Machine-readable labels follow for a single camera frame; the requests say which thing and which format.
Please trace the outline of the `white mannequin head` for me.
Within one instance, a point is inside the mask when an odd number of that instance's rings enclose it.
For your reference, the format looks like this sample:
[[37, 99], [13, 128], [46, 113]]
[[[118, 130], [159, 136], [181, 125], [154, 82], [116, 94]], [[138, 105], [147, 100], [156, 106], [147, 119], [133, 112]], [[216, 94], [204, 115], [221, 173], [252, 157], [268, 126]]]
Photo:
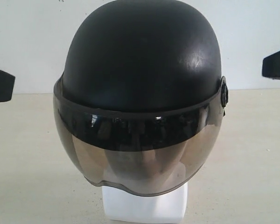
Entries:
[[104, 177], [134, 193], [103, 187], [105, 215], [111, 220], [143, 224], [180, 223], [188, 196], [182, 154], [182, 149], [157, 149], [108, 155], [110, 165]]

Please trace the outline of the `black helmet with visor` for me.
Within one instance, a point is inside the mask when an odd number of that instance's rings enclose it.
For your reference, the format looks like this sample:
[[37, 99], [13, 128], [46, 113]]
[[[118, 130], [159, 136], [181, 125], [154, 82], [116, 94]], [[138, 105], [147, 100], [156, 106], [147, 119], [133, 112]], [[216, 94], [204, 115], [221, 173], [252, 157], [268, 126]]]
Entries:
[[114, 0], [90, 13], [53, 97], [61, 143], [85, 179], [144, 197], [197, 173], [227, 102], [216, 34], [178, 0]]

